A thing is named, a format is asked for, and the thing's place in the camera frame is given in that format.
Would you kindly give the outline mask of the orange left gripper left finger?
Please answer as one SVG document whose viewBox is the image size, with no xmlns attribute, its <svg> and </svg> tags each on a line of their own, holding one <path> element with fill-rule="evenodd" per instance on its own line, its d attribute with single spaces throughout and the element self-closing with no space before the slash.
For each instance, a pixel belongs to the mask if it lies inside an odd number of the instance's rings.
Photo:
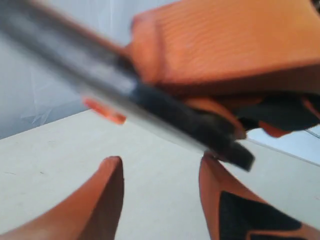
<svg viewBox="0 0 320 240">
<path fill-rule="evenodd" d="M 2 240 L 113 240 L 124 200 L 123 162 L 102 161 L 80 188 L 58 205 L 15 229 Z"/>
</svg>

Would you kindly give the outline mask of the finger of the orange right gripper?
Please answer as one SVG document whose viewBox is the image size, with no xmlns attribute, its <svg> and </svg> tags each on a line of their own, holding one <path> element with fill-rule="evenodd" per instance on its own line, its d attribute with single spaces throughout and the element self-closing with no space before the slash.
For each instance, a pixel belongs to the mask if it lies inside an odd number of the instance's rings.
<svg viewBox="0 0 320 240">
<path fill-rule="evenodd" d="M 180 0 L 134 17 L 129 55 L 174 94 L 320 91 L 320 16 L 309 0 Z"/>
<path fill-rule="evenodd" d="M 261 129 L 273 138 L 320 124 L 320 97 L 307 93 L 212 96 L 183 94 L 182 102 L 207 120 L 198 127 L 202 140 L 243 140 Z"/>
</svg>

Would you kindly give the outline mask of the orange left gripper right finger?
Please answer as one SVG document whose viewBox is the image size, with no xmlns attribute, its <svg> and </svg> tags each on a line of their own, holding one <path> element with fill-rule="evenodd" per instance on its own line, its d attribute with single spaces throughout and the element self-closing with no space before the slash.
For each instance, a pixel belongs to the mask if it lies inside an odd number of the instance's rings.
<svg viewBox="0 0 320 240">
<path fill-rule="evenodd" d="M 199 195 L 212 240 L 318 240 L 320 232 L 254 194 L 210 154 L 199 167 Z"/>
</svg>

